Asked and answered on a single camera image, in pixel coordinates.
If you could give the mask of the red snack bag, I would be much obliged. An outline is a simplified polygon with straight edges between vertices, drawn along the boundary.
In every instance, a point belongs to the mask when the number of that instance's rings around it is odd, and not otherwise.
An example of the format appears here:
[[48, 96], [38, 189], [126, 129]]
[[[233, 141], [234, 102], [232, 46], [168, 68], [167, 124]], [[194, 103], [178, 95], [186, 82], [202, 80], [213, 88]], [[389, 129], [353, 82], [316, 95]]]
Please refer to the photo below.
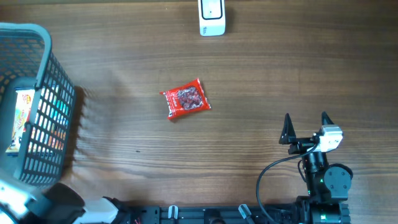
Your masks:
[[199, 78], [177, 88], [161, 91], [159, 94], [163, 95], [167, 101], [169, 109], [167, 119], [169, 120], [211, 109]]

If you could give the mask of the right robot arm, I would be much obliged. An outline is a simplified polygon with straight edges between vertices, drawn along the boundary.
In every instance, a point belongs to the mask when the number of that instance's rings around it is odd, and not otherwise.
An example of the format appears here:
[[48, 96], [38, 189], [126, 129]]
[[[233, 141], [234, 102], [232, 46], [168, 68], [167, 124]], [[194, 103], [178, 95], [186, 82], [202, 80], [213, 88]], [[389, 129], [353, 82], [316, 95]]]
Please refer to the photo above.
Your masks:
[[289, 207], [292, 213], [284, 216], [285, 223], [351, 222], [348, 205], [344, 202], [348, 199], [353, 171], [343, 164], [329, 164], [326, 157], [342, 140], [342, 129], [325, 112], [319, 131], [308, 138], [298, 138], [290, 116], [285, 115], [279, 143], [288, 144], [288, 153], [301, 158], [308, 190], [307, 196], [298, 196]]

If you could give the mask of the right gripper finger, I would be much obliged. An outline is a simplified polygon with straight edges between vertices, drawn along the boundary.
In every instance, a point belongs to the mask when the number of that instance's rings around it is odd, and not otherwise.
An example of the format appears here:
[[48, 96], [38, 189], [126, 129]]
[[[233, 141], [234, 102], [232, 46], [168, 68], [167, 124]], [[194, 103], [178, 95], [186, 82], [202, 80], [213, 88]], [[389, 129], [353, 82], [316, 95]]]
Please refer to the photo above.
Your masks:
[[295, 144], [297, 137], [290, 115], [287, 113], [284, 118], [284, 125], [279, 138], [279, 144]]
[[334, 122], [330, 119], [326, 111], [323, 111], [321, 114], [322, 125], [334, 125]]

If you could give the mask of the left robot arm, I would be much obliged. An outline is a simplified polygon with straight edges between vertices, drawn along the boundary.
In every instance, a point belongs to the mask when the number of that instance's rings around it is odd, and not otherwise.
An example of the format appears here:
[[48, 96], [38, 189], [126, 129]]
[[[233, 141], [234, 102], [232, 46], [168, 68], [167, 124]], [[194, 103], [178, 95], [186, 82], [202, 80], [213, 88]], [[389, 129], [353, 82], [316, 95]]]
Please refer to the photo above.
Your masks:
[[84, 201], [56, 183], [40, 190], [1, 177], [1, 223], [133, 223], [132, 212], [114, 198]]

